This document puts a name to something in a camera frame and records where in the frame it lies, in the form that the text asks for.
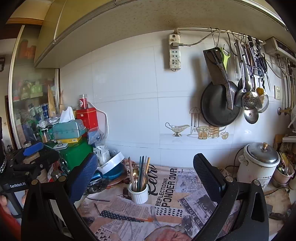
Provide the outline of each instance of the white ceramic cup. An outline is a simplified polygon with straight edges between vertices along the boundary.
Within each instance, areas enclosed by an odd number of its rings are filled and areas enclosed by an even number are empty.
[[[142,192],[134,192],[131,190],[131,184],[128,186],[128,191],[131,194],[131,199],[136,204],[142,204],[148,200],[148,184]]]

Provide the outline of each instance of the electrical outlet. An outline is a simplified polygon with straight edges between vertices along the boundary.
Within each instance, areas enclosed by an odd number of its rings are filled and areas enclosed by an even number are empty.
[[[281,88],[278,86],[274,86],[274,98],[277,100],[281,99]]]
[[[181,61],[180,61],[180,46],[176,49],[173,49],[172,43],[180,43],[180,35],[178,34],[170,34],[169,35],[169,49],[170,49],[170,69],[172,71],[178,71],[181,69]]]

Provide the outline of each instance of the cabinet door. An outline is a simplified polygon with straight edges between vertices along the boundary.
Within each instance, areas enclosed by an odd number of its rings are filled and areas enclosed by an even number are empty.
[[[39,32],[40,27],[22,26],[10,67],[9,111],[18,148],[41,139],[36,127],[44,120],[41,106],[49,101],[48,90],[55,95],[55,69],[34,68]]]
[[[65,2],[66,0],[55,0],[48,9],[38,38],[35,62],[54,40],[59,17]]]
[[[57,27],[57,37],[84,15],[111,1],[112,0],[66,1]]]

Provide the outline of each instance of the metal screw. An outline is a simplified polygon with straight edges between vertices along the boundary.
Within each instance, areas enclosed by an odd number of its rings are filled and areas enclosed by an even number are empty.
[[[233,182],[233,178],[231,176],[227,176],[225,179],[229,183]]]
[[[255,184],[256,186],[260,186],[260,185],[261,185],[261,183],[260,183],[257,179],[254,180],[254,184]]]
[[[60,176],[58,180],[59,180],[59,182],[63,182],[63,181],[66,180],[66,177],[65,176]]]
[[[32,185],[36,185],[37,183],[38,183],[38,180],[37,180],[37,179],[34,179],[34,180],[31,182]]]

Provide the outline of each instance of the rice cooker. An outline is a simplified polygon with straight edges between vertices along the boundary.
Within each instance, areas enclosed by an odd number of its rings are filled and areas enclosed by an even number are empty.
[[[244,147],[244,153],[239,156],[239,162],[237,181],[251,183],[257,179],[264,189],[279,164],[280,157],[272,146],[265,142],[256,142]]]

